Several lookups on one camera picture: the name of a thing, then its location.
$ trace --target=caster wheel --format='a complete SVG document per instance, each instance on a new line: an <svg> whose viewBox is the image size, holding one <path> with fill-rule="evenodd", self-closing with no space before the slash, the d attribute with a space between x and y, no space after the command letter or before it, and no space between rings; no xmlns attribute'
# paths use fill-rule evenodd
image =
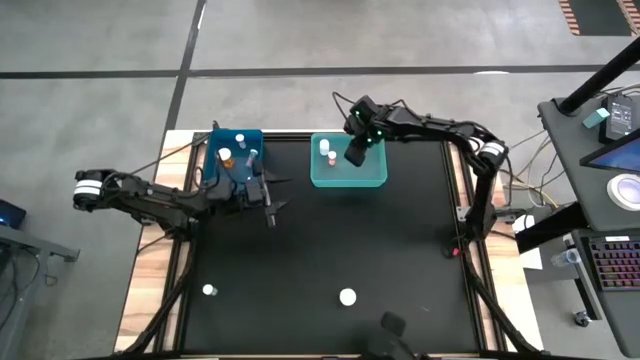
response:
<svg viewBox="0 0 640 360"><path fill-rule="evenodd" d="M591 318L587 315L586 311L579 311L573 314L573 321L578 326L587 327L591 323Z"/></svg>

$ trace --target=teal plastic tray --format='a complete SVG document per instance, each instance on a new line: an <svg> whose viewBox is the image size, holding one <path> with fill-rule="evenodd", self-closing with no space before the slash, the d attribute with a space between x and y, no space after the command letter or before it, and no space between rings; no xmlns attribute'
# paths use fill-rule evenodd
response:
<svg viewBox="0 0 640 360"><path fill-rule="evenodd" d="M320 140L327 139L330 150L337 153L335 166L320 155ZM360 167L344 158L351 136L340 133L318 133L311 136L311 182L316 187L379 187L387 181L387 156L384 140L367 151Z"/></svg>

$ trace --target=blue container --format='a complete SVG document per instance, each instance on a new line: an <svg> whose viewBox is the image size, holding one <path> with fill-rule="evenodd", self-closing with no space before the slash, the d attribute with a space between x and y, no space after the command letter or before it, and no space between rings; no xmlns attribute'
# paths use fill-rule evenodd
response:
<svg viewBox="0 0 640 360"><path fill-rule="evenodd" d="M311 182L316 187L379 187L387 181L387 156L384 140L367 150L360 167L344 158L351 136L342 133L318 133L311 136ZM327 139L337 153L335 166L320 155L320 140Z"/></svg>
<svg viewBox="0 0 640 360"><path fill-rule="evenodd" d="M244 135L244 149L240 147L236 141L236 135ZM258 151L257 160L262 160L264 151L264 138L260 130L238 130L238 129L216 129L209 135L207 153L205 155L202 177L209 183L215 182L218 171L220 176L231 177L238 186L236 192L244 190L244 184L248 181L257 181L253 179L252 169L246 166L247 159L251 149ZM216 153L221 148L231 150L231 159L233 159L233 167L224 171L222 164L218 164Z"/></svg>

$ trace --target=rgb keyboard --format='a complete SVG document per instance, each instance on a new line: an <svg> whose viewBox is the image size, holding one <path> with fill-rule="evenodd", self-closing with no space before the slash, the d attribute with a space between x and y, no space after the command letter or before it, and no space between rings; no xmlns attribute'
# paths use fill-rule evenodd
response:
<svg viewBox="0 0 640 360"><path fill-rule="evenodd" d="M640 241L589 244L602 291L640 290Z"/></svg>

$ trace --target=gray floor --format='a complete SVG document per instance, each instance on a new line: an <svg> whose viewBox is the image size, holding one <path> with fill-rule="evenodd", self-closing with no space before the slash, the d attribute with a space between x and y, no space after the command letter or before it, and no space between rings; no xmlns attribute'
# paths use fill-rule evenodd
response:
<svg viewBox="0 0 640 360"><path fill-rule="evenodd" d="M0 72L178 69L195 0L0 0ZM630 37L575 37L555 0L218 0L207 4L192 69L600 64ZM589 74L190 79L178 129L336 128L330 93L475 120L513 144L539 130L536 104ZM640 81L628 73L618 83ZM116 211L71 208L78 169L132 170L157 156L174 79L0 80L0 197L29 211L26 229L82 248L43 288L22 358L109 354L140 232ZM512 153L522 168L542 137ZM553 157L546 149L531 182ZM556 164L551 174L561 171ZM151 176L150 169L144 176ZM546 190L574 195L565 178ZM530 206L523 193L515 205ZM606 322L572 325L572 283L531 286L545 348L622 358Z"/></svg>

